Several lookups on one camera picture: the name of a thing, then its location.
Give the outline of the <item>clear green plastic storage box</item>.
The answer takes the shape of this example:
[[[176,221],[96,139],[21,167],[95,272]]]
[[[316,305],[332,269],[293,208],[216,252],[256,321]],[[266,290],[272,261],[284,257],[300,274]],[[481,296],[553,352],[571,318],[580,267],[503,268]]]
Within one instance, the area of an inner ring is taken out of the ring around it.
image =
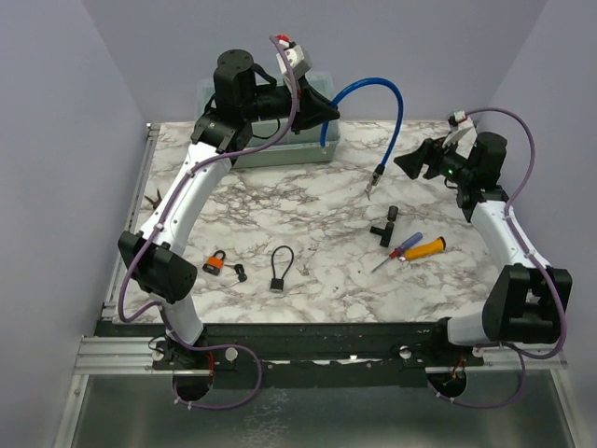
[[[312,70],[307,73],[306,78],[311,86],[327,99],[331,100],[336,95],[337,89],[329,72]],[[199,81],[195,119],[198,119],[203,113],[204,107],[214,92],[212,80],[205,78]],[[253,130],[259,136],[274,134],[277,130],[276,120],[254,123]],[[233,169],[330,162],[334,159],[336,148],[340,142],[340,122],[333,120],[329,123],[325,147],[320,146],[321,130],[322,125],[318,125],[310,130],[301,131],[299,134],[289,132],[277,145],[257,154],[239,158]]]

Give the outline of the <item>small black keys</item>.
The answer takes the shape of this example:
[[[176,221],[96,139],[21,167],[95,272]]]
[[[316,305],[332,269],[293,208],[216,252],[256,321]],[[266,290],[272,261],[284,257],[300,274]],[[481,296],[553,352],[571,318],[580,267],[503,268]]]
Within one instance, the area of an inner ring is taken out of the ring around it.
[[[245,268],[241,263],[227,264],[227,267],[230,267],[236,274],[237,281],[235,284],[244,283],[248,279]]]

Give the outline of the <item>orange padlock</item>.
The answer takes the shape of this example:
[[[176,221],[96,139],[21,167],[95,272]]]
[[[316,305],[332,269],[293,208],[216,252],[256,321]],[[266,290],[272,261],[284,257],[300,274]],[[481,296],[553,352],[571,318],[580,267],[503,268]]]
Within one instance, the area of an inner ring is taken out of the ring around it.
[[[226,252],[224,250],[216,250],[216,252],[209,257],[202,265],[202,270],[210,275],[220,275],[222,268],[225,266]]]

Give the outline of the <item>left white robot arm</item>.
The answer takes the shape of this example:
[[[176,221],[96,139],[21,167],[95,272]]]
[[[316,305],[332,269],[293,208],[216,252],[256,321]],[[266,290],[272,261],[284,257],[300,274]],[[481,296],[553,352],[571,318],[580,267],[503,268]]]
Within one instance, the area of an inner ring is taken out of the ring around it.
[[[307,80],[312,67],[307,51],[283,39],[277,44],[280,79],[268,75],[246,50],[231,49],[218,57],[214,93],[195,123],[173,184],[140,230],[125,231],[118,239],[126,280],[134,280],[149,303],[160,308],[168,332],[180,340],[174,356],[188,369],[205,361],[207,347],[199,340],[203,324],[191,296],[198,269],[183,255],[209,196],[235,162],[250,154],[254,123],[286,122],[261,145],[266,149],[288,132],[300,133],[340,116]]]

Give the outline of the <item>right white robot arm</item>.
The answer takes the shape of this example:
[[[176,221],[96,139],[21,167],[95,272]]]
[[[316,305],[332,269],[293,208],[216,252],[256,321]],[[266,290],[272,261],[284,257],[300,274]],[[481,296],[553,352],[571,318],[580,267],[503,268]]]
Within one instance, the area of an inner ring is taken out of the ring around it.
[[[572,277],[536,253],[498,183],[507,155],[506,138],[482,132],[467,157],[457,148],[445,137],[427,138],[413,152],[394,159],[411,179],[442,176],[455,184],[458,207],[500,271],[480,311],[446,319],[444,334],[428,345],[430,357],[448,366],[461,357],[463,346],[556,343],[563,335]]]

